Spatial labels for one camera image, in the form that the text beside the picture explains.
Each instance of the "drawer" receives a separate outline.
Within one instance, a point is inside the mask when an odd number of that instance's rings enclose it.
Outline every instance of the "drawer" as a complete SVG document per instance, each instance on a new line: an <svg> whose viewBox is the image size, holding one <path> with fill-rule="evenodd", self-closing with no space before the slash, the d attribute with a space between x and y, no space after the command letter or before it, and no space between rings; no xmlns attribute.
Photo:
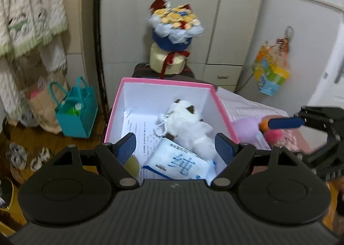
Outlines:
<svg viewBox="0 0 344 245"><path fill-rule="evenodd" d="M230 91L230 92L234 92L234 91L235 91L235 88L236 88L236 86L224 86L224 85L221 85L221 86L219 86L219 87L222 87L222 88L224 88L225 90L228 90L228 91Z"/></svg>
<svg viewBox="0 0 344 245"><path fill-rule="evenodd" d="M205 67L203 80L213 85L236 85L242 66L211 65Z"/></svg>

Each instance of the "teal bag handle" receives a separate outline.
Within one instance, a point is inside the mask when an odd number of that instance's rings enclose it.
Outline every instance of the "teal bag handle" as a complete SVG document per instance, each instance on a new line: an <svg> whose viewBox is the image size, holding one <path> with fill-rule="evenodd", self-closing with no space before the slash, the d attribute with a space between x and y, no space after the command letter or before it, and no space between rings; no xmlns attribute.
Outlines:
<svg viewBox="0 0 344 245"><path fill-rule="evenodd" d="M53 93L53 90L52 90L52 86L53 85L56 85L61 91L63 91L65 93L65 95L68 94L68 91L66 91L63 86L61 86L58 82L51 82L49 84L49 93L50 93L50 96L51 98L56 102L57 106L60 105L60 103L57 101L56 97L55 97L55 94Z"/></svg>
<svg viewBox="0 0 344 245"><path fill-rule="evenodd" d="M80 81L82 81L84 83L85 88L88 88L88 85L82 76L78 77L78 79L76 80L76 87L78 90L79 98L81 100L81 108L84 108L85 102L84 102L83 96L81 95Z"/></svg>

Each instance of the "purple plush toy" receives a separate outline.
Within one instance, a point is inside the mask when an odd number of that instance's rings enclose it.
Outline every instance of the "purple plush toy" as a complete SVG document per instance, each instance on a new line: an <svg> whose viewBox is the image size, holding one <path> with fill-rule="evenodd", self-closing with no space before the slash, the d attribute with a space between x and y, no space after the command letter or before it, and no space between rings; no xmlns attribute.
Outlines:
<svg viewBox="0 0 344 245"><path fill-rule="evenodd" d="M257 134L261 133L259 130L260 122L261 118L242 118L233 122L233 129L238 135L239 142L254 145Z"/></svg>

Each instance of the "hanging towel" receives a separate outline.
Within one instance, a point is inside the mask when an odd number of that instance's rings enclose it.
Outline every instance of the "hanging towel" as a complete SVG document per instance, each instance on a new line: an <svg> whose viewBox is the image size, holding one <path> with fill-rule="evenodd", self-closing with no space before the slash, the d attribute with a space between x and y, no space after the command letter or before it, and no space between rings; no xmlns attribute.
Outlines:
<svg viewBox="0 0 344 245"><path fill-rule="evenodd" d="M18 57L67 30L63 0L0 1L0 56Z"/></svg>
<svg viewBox="0 0 344 245"><path fill-rule="evenodd" d="M18 120L27 127L38 126L25 99L24 91L18 90L13 69L4 57L0 58L0 85L0 97L9 118Z"/></svg>
<svg viewBox="0 0 344 245"><path fill-rule="evenodd" d="M67 59L60 34L56 35L48 45L39 47L38 50L48 73L66 70Z"/></svg>

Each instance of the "teal bag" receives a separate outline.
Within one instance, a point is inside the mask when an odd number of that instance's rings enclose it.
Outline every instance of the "teal bag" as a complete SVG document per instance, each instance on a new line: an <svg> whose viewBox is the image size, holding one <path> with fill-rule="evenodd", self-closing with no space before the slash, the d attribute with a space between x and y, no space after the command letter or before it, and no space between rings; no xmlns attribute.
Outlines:
<svg viewBox="0 0 344 245"><path fill-rule="evenodd" d="M84 88L80 87L80 81L84 83ZM66 97L61 103L57 101L52 91L52 86L54 85L58 86L66 94ZM76 138L89 138L98 111L94 88L89 87L84 78L80 76L76 80L76 87L72 87L69 92L65 91L58 82L51 82L49 84L49 92L57 104L55 113L62 128L63 135ZM77 103L81 103L79 115L71 113Z"/></svg>

